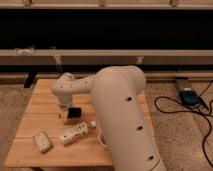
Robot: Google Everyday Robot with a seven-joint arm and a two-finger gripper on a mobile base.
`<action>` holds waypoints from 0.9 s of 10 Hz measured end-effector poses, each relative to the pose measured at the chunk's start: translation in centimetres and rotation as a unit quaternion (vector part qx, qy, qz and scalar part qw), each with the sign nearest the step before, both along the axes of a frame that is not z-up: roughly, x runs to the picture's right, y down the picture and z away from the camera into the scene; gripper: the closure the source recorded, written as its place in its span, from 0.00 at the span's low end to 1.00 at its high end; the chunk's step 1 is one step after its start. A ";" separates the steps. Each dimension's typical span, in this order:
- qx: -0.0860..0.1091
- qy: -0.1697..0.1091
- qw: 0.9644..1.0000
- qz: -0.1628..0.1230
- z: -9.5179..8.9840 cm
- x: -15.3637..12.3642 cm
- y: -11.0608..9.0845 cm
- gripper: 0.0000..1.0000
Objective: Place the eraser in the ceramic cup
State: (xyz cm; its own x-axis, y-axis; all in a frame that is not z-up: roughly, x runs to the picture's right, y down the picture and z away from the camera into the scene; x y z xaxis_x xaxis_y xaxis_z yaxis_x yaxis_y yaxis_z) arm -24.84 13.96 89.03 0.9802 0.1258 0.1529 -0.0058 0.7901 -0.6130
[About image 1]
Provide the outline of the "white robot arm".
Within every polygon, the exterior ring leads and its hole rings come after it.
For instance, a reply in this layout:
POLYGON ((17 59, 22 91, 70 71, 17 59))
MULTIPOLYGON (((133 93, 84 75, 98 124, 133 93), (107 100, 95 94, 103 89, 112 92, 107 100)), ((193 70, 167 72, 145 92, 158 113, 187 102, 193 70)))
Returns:
POLYGON ((110 66, 76 79, 63 74, 52 87, 58 105, 69 108, 74 94, 89 93, 115 171, 166 171, 138 102, 144 72, 136 66, 110 66))

